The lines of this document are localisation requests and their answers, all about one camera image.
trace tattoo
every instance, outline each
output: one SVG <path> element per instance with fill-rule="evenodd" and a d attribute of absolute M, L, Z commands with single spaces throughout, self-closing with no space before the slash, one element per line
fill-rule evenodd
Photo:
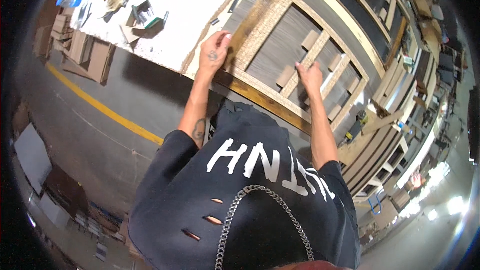
<path fill-rule="evenodd" d="M 210 61 L 215 61 L 217 59 L 217 53 L 215 51 L 210 51 L 210 53 L 208 54 L 208 59 Z"/>
<path fill-rule="evenodd" d="M 200 141 L 205 135 L 205 118 L 198 119 L 195 123 L 195 128 L 191 132 L 191 137 L 194 141 Z"/>

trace black t-shirt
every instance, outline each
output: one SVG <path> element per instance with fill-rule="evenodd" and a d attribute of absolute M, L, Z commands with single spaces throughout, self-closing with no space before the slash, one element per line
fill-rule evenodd
<path fill-rule="evenodd" d="M 285 201 L 315 260 L 355 269 L 357 219 L 339 163 L 316 171 L 293 149 L 286 129 L 253 109 L 219 113 L 218 123 L 201 150 L 183 131 L 169 133 L 140 183 L 128 228 L 145 260 L 154 269 L 212 269 L 222 225 L 205 217 L 224 222 L 237 193 L 260 185 Z M 305 245 L 285 209 L 263 190 L 246 195 L 231 221 L 223 268 L 301 261 L 307 261 Z"/>

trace small wooden block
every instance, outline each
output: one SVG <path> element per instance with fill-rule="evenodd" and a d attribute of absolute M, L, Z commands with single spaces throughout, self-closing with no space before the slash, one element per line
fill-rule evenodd
<path fill-rule="evenodd" d="M 310 30 L 307 37 L 303 39 L 301 46 L 309 51 L 320 35 L 315 30 Z"/>
<path fill-rule="evenodd" d="M 358 77 L 354 77 L 352 83 L 348 86 L 346 91 L 351 95 L 353 91 L 355 91 L 355 88 L 358 86 L 359 82 L 360 81 Z"/>
<path fill-rule="evenodd" d="M 333 121 L 335 117 L 337 117 L 341 109 L 342 109 L 341 106 L 339 106 L 338 104 L 335 105 L 332 111 L 328 113 L 328 120 Z"/>
<path fill-rule="evenodd" d="M 380 17 L 381 21 L 385 21 L 385 18 L 387 17 L 387 10 L 382 7 L 380 10 L 380 13 L 378 13 L 378 17 Z"/>
<path fill-rule="evenodd" d="M 285 85 L 287 84 L 287 82 L 290 80 L 290 78 L 294 73 L 295 73 L 295 69 L 290 65 L 286 65 L 285 69 L 283 69 L 282 74 L 276 80 L 276 84 L 281 88 L 285 87 Z"/>
<path fill-rule="evenodd" d="M 342 55 L 341 54 L 337 54 L 332 62 L 330 62 L 330 64 L 328 65 L 328 71 L 330 72 L 333 72 L 335 71 L 335 68 L 337 68 L 337 66 L 339 65 L 340 61 L 342 60 Z"/>

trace workshop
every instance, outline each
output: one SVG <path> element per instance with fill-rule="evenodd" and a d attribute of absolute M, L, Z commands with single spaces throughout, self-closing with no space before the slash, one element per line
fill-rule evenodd
<path fill-rule="evenodd" d="M 480 73 L 448 0 L 30 13 L 8 91 L 2 79 L 2 150 L 45 265 L 463 265 L 480 219 Z M 32 261 L 10 269 L 50 269 Z"/>

